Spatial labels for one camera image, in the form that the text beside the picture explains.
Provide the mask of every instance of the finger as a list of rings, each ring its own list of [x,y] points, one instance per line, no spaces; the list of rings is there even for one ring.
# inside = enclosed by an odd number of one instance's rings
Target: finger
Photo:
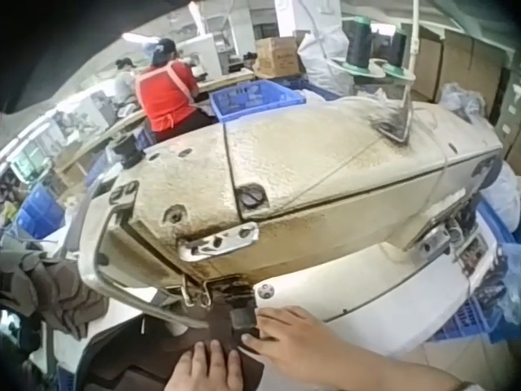
[[[228,388],[230,391],[243,391],[241,358],[237,350],[232,350],[228,354]]]
[[[277,341],[274,340],[259,340],[250,334],[242,334],[241,340],[248,348],[261,356],[269,358],[277,351]]]
[[[259,308],[256,313],[257,316],[265,316],[287,325],[293,324],[296,319],[294,314],[282,308]]]
[[[179,375],[189,375],[192,369],[192,352],[185,352],[176,364],[176,367],[173,369],[172,377]]]
[[[290,305],[288,307],[284,307],[284,309],[301,319],[315,319],[315,317],[311,315],[307,310],[305,310],[302,307],[299,307],[298,305]]]
[[[257,328],[263,335],[272,336],[279,340],[288,333],[287,329],[290,327],[290,325],[279,322],[278,320],[267,318],[260,314],[257,315]]]
[[[194,357],[192,358],[192,376],[206,376],[208,366],[206,364],[206,350],[203,342],[197,342],[194,347]]]
[[[224,384],[226,380],[226,366],[225,358],[222,355],[221,344],[218,340],[213,340],[210,343],[210,379],[218,382],[218,384]]]

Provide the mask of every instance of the sewing machine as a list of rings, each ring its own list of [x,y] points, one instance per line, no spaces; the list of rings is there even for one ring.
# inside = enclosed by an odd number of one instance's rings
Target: sewing machine
[[[272,294],[256,285],[267,279],[375,245],[384,263],[456,257],[453,233],[475,231],[473,196],[501,143],[429,103],[393,120],[398,106],[347,98],[262,112],[146,155],[122,139],[124,169],[85,203],[81,277],[188,327],[207,324],[183,308],[225,302],[240,333],[255,327],[256,300]],[[405,143],[386,137],[393,128]],[[169,305],[124,287],[158,288]]]

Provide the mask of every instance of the metal lever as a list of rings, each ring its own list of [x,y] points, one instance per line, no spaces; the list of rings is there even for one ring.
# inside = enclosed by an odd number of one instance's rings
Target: metal lever
[[[143,299],[124,290],[116,281],[109,279],[100,269],[98,264],[99,249],[111,217],[121,211],[132,211],[138,190],[137,182],[130,182],[122,187],[113,189],[112,192],[101,195],[94,202],[109,204],[103,208],[103,214],[87,213],[80,239],[80,256],[78,269],[81,279],[95,291],[112,297],[129,305],[145,314],[163,319],[166,322],[181,323],[193,328],[206,328],[204,321],[192,319],[183,315],[176,315],[163,308],[152,305]]]

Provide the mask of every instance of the hat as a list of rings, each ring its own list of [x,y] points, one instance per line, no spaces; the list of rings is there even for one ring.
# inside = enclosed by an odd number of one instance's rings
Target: hat
[[[116,66],[118,69],[123,69],[126,66],[136,68],[136,66],[134,65],[134,63],[132,62],[132,60],[129,57],[124,57],[123,59],[118,59],[116,61]]]

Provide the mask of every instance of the plastic bag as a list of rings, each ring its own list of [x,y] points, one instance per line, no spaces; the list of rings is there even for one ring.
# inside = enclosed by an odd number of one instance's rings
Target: plastic bag
[[[505,321],[521,324],[521,244],[502,244],[509,270],[504,278],[506,294],[499,301]]]
[[[458,83],[448,83],[441,88],[438,104],[472,125],[484,125],[486,103],[479,92],[464,90]]]
[[[327,63],[327,59],[345,59],[348,55],[349,40],[341,26],[323,29],[318,37],[306,34],[297,53],[306,68],[311,84],[335,94],[353,94],[353,79]]]
[[[521,217],[521,188],[508,163],[503,161],[496,181],[483,189],[481,194],[509,231],[514,232],[519,226]]]

